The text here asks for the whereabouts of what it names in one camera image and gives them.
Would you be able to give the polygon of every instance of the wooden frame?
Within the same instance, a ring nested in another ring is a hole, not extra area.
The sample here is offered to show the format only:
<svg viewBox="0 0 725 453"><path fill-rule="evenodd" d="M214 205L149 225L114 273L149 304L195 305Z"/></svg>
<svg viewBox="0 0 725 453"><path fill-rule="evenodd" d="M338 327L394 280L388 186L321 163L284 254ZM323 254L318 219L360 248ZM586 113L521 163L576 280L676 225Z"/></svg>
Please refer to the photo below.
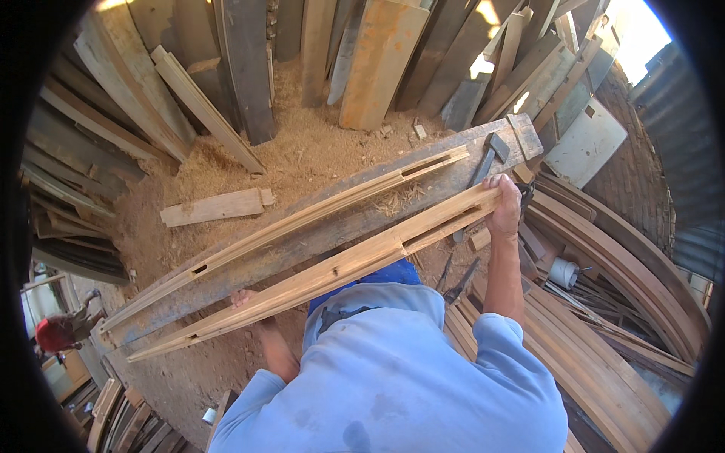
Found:
<svg viewBox="0 0 725 453"><path fill-rule="evenodd" d="M466 146L457 146L442 153L436 154L426 159L422 159L411 165L407 165L398 170L382 175L378 178L369 180L367 183L360 184L354 188L333 195L330 198L307 207L289 217L280 220L277 223L269 225L260 231L242 239L220 252L213 254L211 257L193 266L189 271L181 273L170 280L165 281L161 285L153 289L147 289L136 297L132 304L115 313L107 320L99 324L98 332L103 334L114 325L128 319L130 316L141 311L143 308L153 304L163 296L176 291L181 286L196 280L214 269L234 261L244 254L255 250L276 238L290 233L297 228L315 222L335 211L339 211L354 203L357 203L370 196L385 192L395 186L399 186L407 181L413 180L418 176L438 170L458 160L468 156Z"/></svg>
<svg viewBox="0 0 725 453"><path fill-rule="evenodd" d="M190 346L321 296L434 244L493 212L500 202L500 188L474 186L255 294L243 307L216 312L133 353L127 360L135 362Z"/></svg>
<svg viewBox="0 0 725 453"><path fill-rule="evenodd" d="M264 173L262 163L253 155L252 150L244 143L214 104L202 93L178 60L158 46L151 58L156 62L156 71L169 84L179 99L186 104L199 121L214 134L216 138L250 173Z"/></svg>

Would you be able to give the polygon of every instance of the stacked lumber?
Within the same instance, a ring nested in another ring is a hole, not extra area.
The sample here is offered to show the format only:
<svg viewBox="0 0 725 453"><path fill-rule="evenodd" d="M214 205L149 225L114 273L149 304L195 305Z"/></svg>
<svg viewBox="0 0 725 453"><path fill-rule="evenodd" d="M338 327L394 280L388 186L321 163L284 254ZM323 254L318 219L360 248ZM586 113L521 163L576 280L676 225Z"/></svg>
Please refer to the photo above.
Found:
<svg viewBox="0 0 725 453"><path fill-rule="evenodd" d="M138 390L123 391L109 379L91 411L93 426L86 446L91 453L169 453L199 450L158 418Z"/></svg>

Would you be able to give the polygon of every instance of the wood shavings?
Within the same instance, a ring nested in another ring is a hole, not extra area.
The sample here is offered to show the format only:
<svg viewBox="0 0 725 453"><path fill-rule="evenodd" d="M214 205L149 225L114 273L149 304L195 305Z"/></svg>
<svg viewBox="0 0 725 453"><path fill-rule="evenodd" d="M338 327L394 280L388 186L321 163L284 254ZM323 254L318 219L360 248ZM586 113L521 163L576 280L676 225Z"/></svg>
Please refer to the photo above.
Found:
<svg viewBox="0 0 725 453"><path fill-rule="evenodd" d="M413 199L421 199L425 192L417 181L405 187L394 188L373 201L373 206L386 217L394 217L412 204Z"/></svg>

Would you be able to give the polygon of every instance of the leaning wooden board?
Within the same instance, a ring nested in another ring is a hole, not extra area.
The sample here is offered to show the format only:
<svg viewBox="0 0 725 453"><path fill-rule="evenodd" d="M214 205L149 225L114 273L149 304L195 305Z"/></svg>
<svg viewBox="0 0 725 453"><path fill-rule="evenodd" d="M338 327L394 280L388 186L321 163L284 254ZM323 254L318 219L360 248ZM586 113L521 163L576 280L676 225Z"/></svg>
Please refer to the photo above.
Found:
<svg viewBox="0 0 725 453"><path fill-rule="evenodd" d="M325 228L319 228L318 225L310 225L290 233L281 240L271 243L273 249L284 250L283 256L275 255L271 257L267 250L257 250L246 255L245 259L230 263L223 271L196 279L185 287L162 297L153 306L148 307L144 315L143 323L123 323L114 328L112 338L106 338L111 342L110 347L127 344L137 338L148 335L168 323L181 319L189 313L207 307L227 297L233 290L248 288L256 283L263 282L272 275L276 275L362 235L395 223L414 212L430 207L451 195L461 192L471 179L471 174L483 155L484 139L491 132L498 132L511 148L509 161L506 165L502 165L498 161L494 163L493 172L495 173L523 162L519 140L522 140L522 143L527 146L531 155L541 153L542 146L536 134L529 133L533 130L530 119L526 116L514 118L518 120L518 128L516 130L511 127L507 120L498 120L477 128L465 130L444 138L435 144L424 146L389 164L371 167L350 178L341 180L330 188L303 197L285 211L273 213L259 223L251 225L249 228L245 228L225 240L220 241L215 246L210 247L181 265L177 270L167 274L141 294L151 291L165 281L186 272L199 261L211 257L213 254L234 244L241 238L249 236L256 230L266 225L271 225L305 207L327 199L331 195L455 146L466 145L468 152L471 154L469 158L458 162L456 165L439 170L437 174L421 178L419 183L425 191L425 194L420 199L413 200L409 207L401 210L393 218L386 217L369 204L364 204L331 216L327 219ZM94 329L94 335L98 339L97 343L101 344L102 341L98 337L97 329Z"/></svg>

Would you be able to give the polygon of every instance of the man's hand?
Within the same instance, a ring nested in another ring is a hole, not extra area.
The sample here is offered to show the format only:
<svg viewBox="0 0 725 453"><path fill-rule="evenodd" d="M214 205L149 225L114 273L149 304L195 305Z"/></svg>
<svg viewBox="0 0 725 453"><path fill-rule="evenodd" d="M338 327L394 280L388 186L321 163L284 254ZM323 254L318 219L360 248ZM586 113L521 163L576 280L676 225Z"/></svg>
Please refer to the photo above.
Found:
<svg viewBox="0 0 725 453"><path fill-rule="evenodd" d="M505 173L485 178L481 185L484 188L501 188L501 205L486 216L492 238L509 238L516 240L518 235L518 219L521 216L521 192L516 184Z"/></svg>

